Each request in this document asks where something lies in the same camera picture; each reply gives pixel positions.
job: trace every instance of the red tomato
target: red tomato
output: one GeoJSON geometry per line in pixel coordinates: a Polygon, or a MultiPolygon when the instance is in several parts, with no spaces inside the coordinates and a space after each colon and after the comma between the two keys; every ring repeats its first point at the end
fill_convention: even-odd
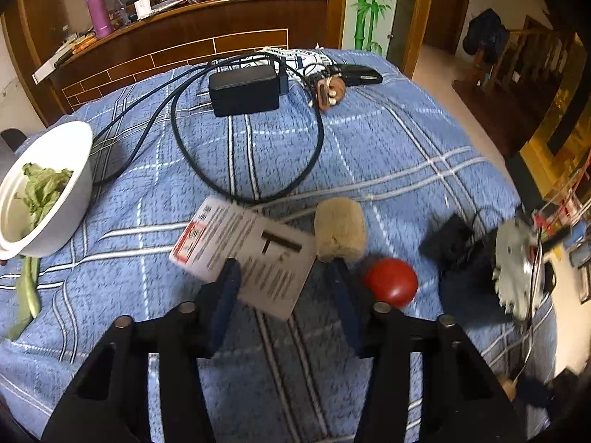
{"type": "Polygon", "coordinates": [[[384,258],[374,263],[365,274],[363,284],[371,289],[378,301],[402,308],[417,294],[417,274],[405,261],[384,258]]]}

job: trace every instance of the black power adapter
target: black power adapter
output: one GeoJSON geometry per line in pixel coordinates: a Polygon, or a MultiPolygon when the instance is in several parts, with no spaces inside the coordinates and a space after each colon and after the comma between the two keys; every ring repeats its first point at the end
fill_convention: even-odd
{"type": "Polygon", "coordinates": [[[273,65],[253,65],[209,76],[209,97],[215,116],[276,110],[279,92],[279,78],[273,65]]]}

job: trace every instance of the purple thermos bottle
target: purple thermos bottle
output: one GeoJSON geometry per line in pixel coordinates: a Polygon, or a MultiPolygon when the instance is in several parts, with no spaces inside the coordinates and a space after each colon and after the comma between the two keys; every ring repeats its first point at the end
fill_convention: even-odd
{"type": "Polygon", "coordinates": [[[96,37],[100,39],[113,33],[105,0],[86,0],[86,3],[92,24],[95,26],[96,37]]]}

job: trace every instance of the green leafy vegetable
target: green leafy vegetable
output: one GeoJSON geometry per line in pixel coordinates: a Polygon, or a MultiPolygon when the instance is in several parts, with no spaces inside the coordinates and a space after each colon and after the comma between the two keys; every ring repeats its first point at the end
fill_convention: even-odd
{"type": "MultiPolygon", "coordinates": [[[[41,168],[39,165],[27,163],[23,166],[23,173],[28,177],[25,196],[21,198],[31,214],[31,224],[25,232],[28,234],[54,207],[72,177],[72,172],[64,169],[57,173],[51,168],[41,168]]],[[[17,322],[8,330],[8,340],[16,340],[41,311],[41,302],[37,295],[38,274],[39,258],[25,257],[16,285],[17,322]]]]}

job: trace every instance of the clear plastic bottle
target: clear plastic bottle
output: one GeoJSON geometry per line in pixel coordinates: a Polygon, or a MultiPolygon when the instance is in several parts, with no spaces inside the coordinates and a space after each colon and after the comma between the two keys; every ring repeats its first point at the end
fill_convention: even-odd
{"type": "Polygon", "coordinates": [[[119,15],[123,26],[129,23],[129,17],[127,16],[127,11],[125,10],[125,8],[125,0],[115,0],[113,4],[113,13],[119,15]]]}

